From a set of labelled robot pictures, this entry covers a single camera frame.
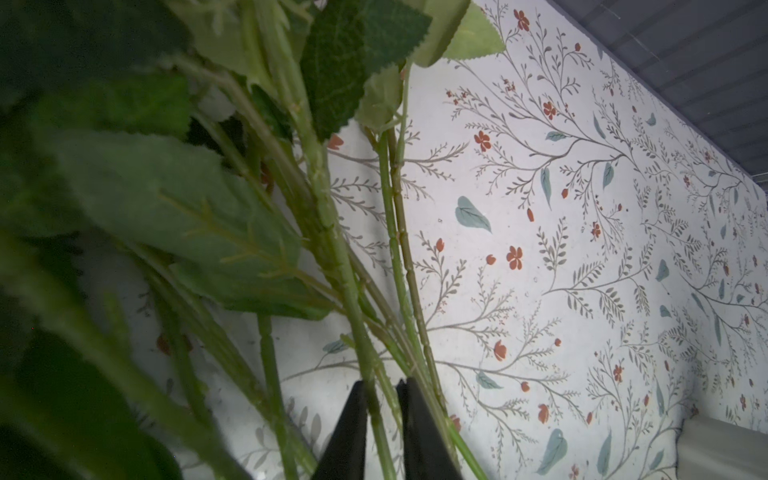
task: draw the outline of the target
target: gray ceiling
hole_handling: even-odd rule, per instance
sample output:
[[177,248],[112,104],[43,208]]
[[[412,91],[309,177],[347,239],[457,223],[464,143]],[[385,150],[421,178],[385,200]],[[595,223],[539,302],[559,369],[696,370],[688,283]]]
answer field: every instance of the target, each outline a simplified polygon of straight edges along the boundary
[[768,0],[550,2],[749,174],[768,172]]

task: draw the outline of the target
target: floral wallpaper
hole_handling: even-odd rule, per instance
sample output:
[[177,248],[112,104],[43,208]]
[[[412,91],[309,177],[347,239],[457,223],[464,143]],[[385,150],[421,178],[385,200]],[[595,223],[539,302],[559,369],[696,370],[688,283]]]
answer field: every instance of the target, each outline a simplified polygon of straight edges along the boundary
[[[507,51],[414,69],[404,182],[449,411],[486,472],[675,478],[692,415],[768,432],[764,193],[546,2],[484,7]],[[394,300],[375,154],[350,125],[329,157],[347,240]],[[91,298],[120,292],[135,359],[183,401],[140,276],[83,244]],[[260,372],[253,317],[218,316]],[[275,325],[286,407],[317,454],[358,378],[348,328]],[[261,418],[189,347],[233,451],[281,478]],[[210,478],[179,452],[188,478]]]

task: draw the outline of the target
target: green stem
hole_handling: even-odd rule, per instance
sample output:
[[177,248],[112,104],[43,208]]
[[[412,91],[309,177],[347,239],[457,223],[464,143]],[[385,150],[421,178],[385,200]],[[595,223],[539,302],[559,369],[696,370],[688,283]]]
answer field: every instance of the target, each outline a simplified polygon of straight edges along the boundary
[[[161,279],[156,276],[155,278],[147,278],[147,280],[153,285],[161,282]],[[157,312],[157,318],[163,326],[163,333],[165,333],[168,339],[170,357],[173,360],[176,373],[179,375],[184,397],[186,397],[192,414],[197,421],[208,427],[211,431],[215,431],[214,418],[205,406],[205,398],[200,391],[200,382],[194,374],[194,368],[187,352],[187,345],[184,342],[184,337],[181,335],[179,315],[183,315],[183,312],[171,309],[168,301],[160,295],[157,289],[153,288],[152,293],[155,312]]]
[[20,299],[40,318],[44,328],[79,351],[115,387],[179,437],[215,472],[229,480],[250,480],[250,475],[205,425],[170,401],[126,355],[115,352],[114,342],[99,331],[68,289],[38,265],[32,249],[2,231],[0,283],[7,293]]
[[328,239],[331,257],[336,265],[339,284],[343,292],[344,309],[352,327],[355,340],[356,354],[360,364],[360,375],[365,383],[368,410],[371,415],[373,436],[379,452],[384,478],[396,478],[395,466],[389,452],[389,443],[381,416],[379,399],[376,395],[374,380],[374,360],[376,351],[373,349],[362,310],[358,303],[358,289],[355,273],[349,263],[346,252],[346,242],[339,226],[339,214],[330,195],[330,178],[326,148],[315,134],[309,101],[304,89],[303,78],[298,63],[293,58],[289,39],[280,19],[285,13],[276,0],[259,0],[255,2],[257,22],[262,34],[263,46],[267,52],[270,71],[277,83],[277,91],[283,107],[288,111],[296,132],[301,140],[301,146],[307,162],[307,177],[310,180],[310,190],[317,200],[317,214],[320,226]]
[[269,315],[259,315],[259,334],[261,335],[261,363],[266,377],[266,392],[270,398],[270,408],[272,409],[273,422],[270,424],[275,436],[277,445],[280,447],[280,456],[283,458],[283,474],[287,480],[298,480],[299,472],[296,470],[296,463],[288,446],[285,422],[281,417],[286,416],[283,406],[283,394],[280,392],[280,376],[277,373],[277,361],[275,360],[275,346],[272,341],[272,317]]
[[[227,336],[227,333],[216,323],[211,316],[210,311],[203,305],[200,298],[190,293],[181,286],[168,269],[167,265],[152,250],[135,243],[126,242],[126,246],[138,257],[141,264],[148,267],[165,280],[162,284],[164,290],[161,294],[167,298],[175,298],[176,303],[188,311],[187,315],[181,316],[192,330],[192,333],[200,339],[206,347],[206,350],[218,361],[221,368],[237,388],[245,395],[248,401],[253,405],[258,413],[269,423],[272,420],[272,411],[266,398],[266,393],[261,389],[259,380],[253,375],[245,359],[237,351]],[[293,455],[301,468],[308,474],[312,474],[317,468],[317,460],[310,451],[303,437],[298,432],[293,423],[286,425],[289,433],[289,440]]]

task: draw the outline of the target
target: painted leaf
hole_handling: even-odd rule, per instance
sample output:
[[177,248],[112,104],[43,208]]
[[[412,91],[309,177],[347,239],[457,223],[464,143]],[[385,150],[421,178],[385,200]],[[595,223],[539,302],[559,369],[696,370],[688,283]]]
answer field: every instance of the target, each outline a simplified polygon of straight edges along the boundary
[[670,275],[670,269],[667,266],[667,261],[662,259],[659,262],[659,270],[656,273],[656,281],[660,282],[661,280],[664,280],[665,278],[667,278],[669,275]]
[[699,297],[696,296],[696,293],[692,293],[691,296],[694,298],[694,302],[696,302],[699,308],[701,308],[701,311],[704,312],[704,305],[701,304],[701,300],[699,300]]
[[297,278],[257,276],[241,280],[216,267],[189,261],[174,263],[170,269],[186,288],[227,310],[317,321],[333,309],[333,302]]
[[611,166],[611,164],[605,164],[605,170],[603,170],[603,188],[607,187],[613,179],[614,168]]
[[648,470],[655,470],[657,466],[661,465],[661,460],[664,458],[664,450],[659,450],[654,457],[654,460],[648,466]]
[[5,4],[2,30],[0,85],[21,91],[106,78],[183,51],[189,40],[157,0]]
[[547,140],[550,141],[560,141],[566,137],[567,135],[560,131],[551,131],[547,134]]
[[504,387],[500,386],[498,383],[494,382],[493,379],[485,374],[482,370],[478,372],[477,376],[475,377],[480,384],[480,386],[484,389],[503,389]]
[[656,403],[659,405],[659,416],[664,416],[664,395],[659,382],[656,382]]
[[[461,12],[456,26],[463,15]],[[306,93],[321,141],[349,122],[371,75],[408,57],[429,25],[427,15],[399,0],[331,0],[326,4],[312,23],[301,56]]]
[[723,345],[723,337],[720,333],[720,317],[715,314],[715,338],[717,338],[717,345]]
[[544,191],[544,196],[547,197],[547,205],[549,204],[549,198],[552,196],[552,186],[549,184],[549,168],[545,168],[541,171],[541,189]]
[[419,67],[428,67],[443,56],[465,17],[470,0],[404,0],[432,18],[429,32],[411,55]]
[[608,437],[603,442],[603,446],[600,447],[600,454],[598,455],[598,473],[605,476],[608,473],[608,465],[611,463],[611,432],[608,433]]
[[378,133],[392,120],[402,101],[402,80],[397,65],[390,65],[373,75],[365,89],[355,120]]
[[506,48],[502,37],[474,2],[469,4],[467,12],[458,25],[453,39],[442,54],[450,60],[469,60],[502,53]]
[[330,353],[332,355],[334,353],[341,353],[341,352],[343,352],[344,350],[346,350],[348,348],[349,348],[349,345],[347,345],[344,342],[344,340],[338,339],[338,340],[336,340],[334,342],[327,343],[323,347],[323,351],[325,353]]
[[297,235],[213,151],[92,131],[57,131],[48,146],[85,213],[109,233],[241,279],[296,264]]
[[598,122],[598,118],[595,117],[594,114],[592,114],[592,120],[594,120],[594,129],[598,131],[598,135],[600,135],[601,137],[603,137],[603,139],[605,139],[605,134],[603,133],[603,129],[600,128],[600,122]]
[[472,205],[467,197],[458,198],[456,207],[456,220],[465,227],[483,228],[491,231],[491,222]]
[[549,470],[565,457],[566,453],[568,453],[568,442],[563,437],[563,432],[560,429],[552,430],[536,473],[547,475]]

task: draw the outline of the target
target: red flower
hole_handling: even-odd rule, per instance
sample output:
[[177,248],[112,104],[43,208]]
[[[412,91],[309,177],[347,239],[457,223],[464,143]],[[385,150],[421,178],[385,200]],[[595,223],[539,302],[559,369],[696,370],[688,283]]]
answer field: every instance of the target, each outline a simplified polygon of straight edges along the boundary
[[339,150],[339,147],[342,145],[344,145],[344,140],[342,140],[339,135],[331,135],[331,138],[328,140],[328,148],[331,150]]
[[546,423],[547,420],[549,420],[549,407],[542,403],[538,406],[538,421]]
[[525,13],[523,13],[522,10],[515,10],[514,13],[515,18],[518,19],[518,28],[525,31],[531,31],[531,29],[528,27],[531,24],[531,21],[525,17]]
[[592,240],[600,238],[600,224],[598,222],[592,222]]
[[491,150],[491,138],[484,134],[482,130],[475,135],[475,143],[480,144],[480,150]]
[[544,102],[544,115],[548,116],[549,119],[553,119],[554,116],[558,113],[558,110],[554,107],[552,102],[546,101]]
[[460,432],[462,430],[462,420],[456,415],[451,415],[451,420],[453,421],[453,426],[456,427],[456,431]]
[[496,359],[501,362],[503,359],[507,358],[507,347],[502,345],[502,341],[499,340],[496,342],[496,344],[493,346],[493,354],[496,355]]
[[523,261],[523,249],[518,247],[517,250],[514,247],[509,247],[509,253],[507,253],[507,261],[509,262],[509,268],[513,270],[522,270]]

